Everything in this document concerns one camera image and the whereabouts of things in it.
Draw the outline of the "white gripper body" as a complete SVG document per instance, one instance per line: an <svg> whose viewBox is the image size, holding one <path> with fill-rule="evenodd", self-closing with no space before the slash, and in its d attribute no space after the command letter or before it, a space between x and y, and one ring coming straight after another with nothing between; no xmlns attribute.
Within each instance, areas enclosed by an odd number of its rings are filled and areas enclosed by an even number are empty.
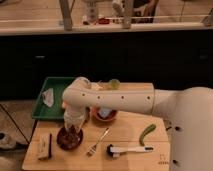
<svg viewBox="0 0 213 171"><path fill-rule="evenodd" d="M85 107L71 107L67 106L64 112L64 126L66 130L71 127L75 128L76 132L79 132L84 123L87 120L86 108Z"/></svg>

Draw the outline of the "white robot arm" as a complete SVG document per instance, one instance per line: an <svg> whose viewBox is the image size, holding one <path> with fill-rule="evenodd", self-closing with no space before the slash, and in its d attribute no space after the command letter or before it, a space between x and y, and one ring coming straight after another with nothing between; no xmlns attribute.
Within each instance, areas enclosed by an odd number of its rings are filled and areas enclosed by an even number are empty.
<svg viewBox="0 0 213 171"><path fill-rule="evenodd" d="M94 90L85 77L76 78L63 92L70 113L80 124L86 107L153 115L172 123L169 171L213 171L213 88L185 90Z"/></svg>

